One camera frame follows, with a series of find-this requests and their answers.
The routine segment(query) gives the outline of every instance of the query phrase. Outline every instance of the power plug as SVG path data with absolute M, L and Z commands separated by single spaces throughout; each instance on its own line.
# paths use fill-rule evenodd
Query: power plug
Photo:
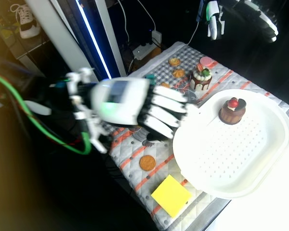
M 155 43 L 157 42 L 160 44 L 162 42 L 162 34 L 156 30 L 152 31 L 152 38 L 154 38 L 153 41 Z M 154 43 L 147 43 L 145 46 L 138 46 L 135 50 L 133 50 L 134 58 L 137 60 L 142 60 L 156 47 L 157 46 Z

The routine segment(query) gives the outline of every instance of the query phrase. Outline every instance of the glowing blue light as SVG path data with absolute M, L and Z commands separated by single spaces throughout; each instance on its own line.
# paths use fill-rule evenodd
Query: glowing blue light
M 85 24 L 86 24 L 86 27 L 87 27 L 87 29 L 88 29 L 88 32 L 89 32 L 90 36 L 91 36 L 91 39 L 92 39 L 92 41 L 93 41 L 93 43 L 94 43 L 94 45 L 95 45 L 95 48 L 96 48 L 96 50 L 97 50 L 97 53 L 98 53 L 98 55 L 100 56 L 100 59 L 101 59 L 101 61 L 102 61 L 102 64 L 103 64 L 103 66 L 104 66 L 104 68 L 105 68 L 105 71 L 106 71 L 106 73 L 107 73 L 107 75 L 108 75 L 108 78 L 111 79 L 111 75 L 110 75 L 110 73 L 109 73 L 109 71 L 108 71 L 108 68 L 107 68 L 107 65 L 106 65 L 106 63 L 105 63 L 105 60 L 104 60 L 104 58 L 103 58 L 103 56 L 102 56 L 101 50 L 100 50 L 100 48 L 98 47 L 97 41 L 96 41 L 95 36 L 94 36 L 94 34 L 93 34 L 93 31 L 92 31 L 92 29 L 91 29 L 91 27 L 90 27 L 90 24 L 89 24 L 89 21 L 88 21 L 88 19 L 87 19 L 87 16 L 86 16 L 83 8 L 82 8 L 81 5 L 79 4 L 78 0 L 75 0 L 75 1 L 76 1 L 77 5 L 78 5 L 79 11 L 80 11 L 80 13 L 81 13 L 81 16 L 82 16 L 82 18 L 83 18 L 83 20 L 84 20 L 84 22 L 85 22 Z

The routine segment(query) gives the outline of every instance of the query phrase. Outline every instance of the yellow sticky note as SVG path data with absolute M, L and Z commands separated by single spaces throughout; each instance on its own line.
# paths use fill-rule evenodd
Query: yellow sticky note
M 179 213 L 192 196 L 171 175 L 168 175 L 151 195 L 172 218 Z

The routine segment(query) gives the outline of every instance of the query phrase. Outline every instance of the green cable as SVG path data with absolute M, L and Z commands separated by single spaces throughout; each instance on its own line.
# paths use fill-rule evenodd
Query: green cable
M 3 84 L 11 93 L 12 95 L 16 98 L 16 100 L 18 101 L 18 103 L 20 104 L 20 106 L 23 108 L 24 112 L 26 113 L 26 115 L 28 116 L 28 118 L 31 120 L 31 122 L 42 132 L 44 133 L 48 138 L 54 140 L 55 142 L 57 142 L 58 144 L 66 147 L 67 149 L 81 154 L 81 155 L 87 155 L 90 153 L 91 151 L 91 143 L 90 143 L 90 138 L 89 138 L 89 134 L 87 132 L 82 132 L 82 138 L 84 140 L 84 145 L 85 145 L 85 150 L 82 152 L 80 150 L 77 150 L 73 147 L 71 147 L 70 145 L 68 145 L 67 143 L 63 142 L 62 140 L 58 139 L 57 137 L 55 137 L 54 135 L 52 135 L 48 130 L 46 130 L 34 117 L 33 114 L 31 113 L 30 109 L 27 107 L 25 101 L 23 100 L 23 98 L 20 96 L 20 94 L 18 93 L 18 91 L 8 82 L 6 81 L 4 78 L 2 78 L 0 76 L 0 83 Z

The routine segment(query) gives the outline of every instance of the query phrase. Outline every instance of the shoe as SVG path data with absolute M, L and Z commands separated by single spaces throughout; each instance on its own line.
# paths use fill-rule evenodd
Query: shoe
M 15 12 L 16 20 L 20 23 L 19 33 L 22 39 L 32 38 L 40 33 L 40 25 L 33 17 L 28 5 L 13 4 L 10 6 L 11 12 Z

